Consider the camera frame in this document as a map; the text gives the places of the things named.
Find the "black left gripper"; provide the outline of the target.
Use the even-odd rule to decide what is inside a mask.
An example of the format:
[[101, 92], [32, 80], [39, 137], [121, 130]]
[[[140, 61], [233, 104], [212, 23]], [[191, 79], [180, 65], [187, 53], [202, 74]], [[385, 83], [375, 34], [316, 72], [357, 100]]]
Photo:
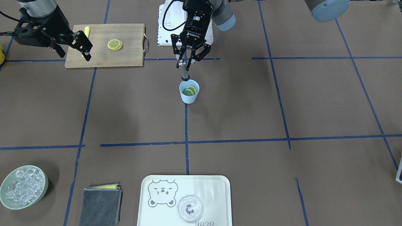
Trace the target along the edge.
[[211, 51], [211, 45], [205, 44], [205, 36], [213, 13], [213, 5], [208, 0], [185, 0], [182, 9], [187, 12], [187, 19], [181, 34], [171, 34], [173, 53], [179, 61], [183, 58], [187, 47], [190, 55], [185, 60], [187, 72], [193, 61], [201, 61]]

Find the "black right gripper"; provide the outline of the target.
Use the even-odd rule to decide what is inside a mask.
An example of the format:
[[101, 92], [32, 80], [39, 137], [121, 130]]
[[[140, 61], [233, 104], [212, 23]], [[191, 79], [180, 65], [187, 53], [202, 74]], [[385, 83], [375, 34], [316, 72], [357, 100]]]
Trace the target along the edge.
[[59, 6], [44, 17], [39, 17], [41, 32], [50, 38], [50, 48], [54, 50], [59, 57], [65, 57], [66, 53], [60, 45], [68, 45], [68, 62], [86, 61], [86, 53], [90, 53], [92, 43], [82, 30], [73, 32], [69, 23], [62, 13]]

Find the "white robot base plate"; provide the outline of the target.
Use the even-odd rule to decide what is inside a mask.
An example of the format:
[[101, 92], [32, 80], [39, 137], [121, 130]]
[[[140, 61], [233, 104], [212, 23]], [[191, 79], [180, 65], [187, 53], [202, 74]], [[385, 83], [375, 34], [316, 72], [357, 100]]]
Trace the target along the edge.
[[159, 6], [158, 17], [158, 46], [172, 46], [171, 35], [179, 35], [183, 29], [183, 23], [187, 20], [187, 12], [183, 10], [183, 3], [175, 1], [167, 9], [172, 0], [165, 0]]

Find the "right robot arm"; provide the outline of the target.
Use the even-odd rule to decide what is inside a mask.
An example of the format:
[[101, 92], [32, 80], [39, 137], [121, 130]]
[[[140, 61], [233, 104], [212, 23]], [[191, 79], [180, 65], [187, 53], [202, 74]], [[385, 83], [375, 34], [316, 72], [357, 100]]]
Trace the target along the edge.
[[91, 59], [92, 43], [84, 31], [73, 32], [65, 15], [54, 0], [18, 0], [21, 18], [13, 31], [1, 32], [17, 43], [33, 47], [50, 47], [59, 57], [66, 52], [61, 45], [78, 50], [86, 61]]

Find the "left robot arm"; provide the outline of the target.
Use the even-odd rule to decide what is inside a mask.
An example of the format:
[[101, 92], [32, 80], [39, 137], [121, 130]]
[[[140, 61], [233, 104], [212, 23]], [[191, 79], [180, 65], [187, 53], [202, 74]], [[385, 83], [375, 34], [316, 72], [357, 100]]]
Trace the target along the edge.
[[[171, 34], [172, 49], [176, 56], [176, 68], [187, 73], [194, 62], [201, 61], [210, 53], [207, 44], [207, 30], [211, 22], [221, 31], [230, 30], [236, 23], [229, 0], [180, 0], [185, 19], [174, 28], [165, 27], [166, 15], [162, 17], [162, 28], [174, 31], [182, 28], [179, 34]], [[340, 17], [348, 9], [348, 0], [306, 0], [311, 16], [318, 22], [329, 22]]]

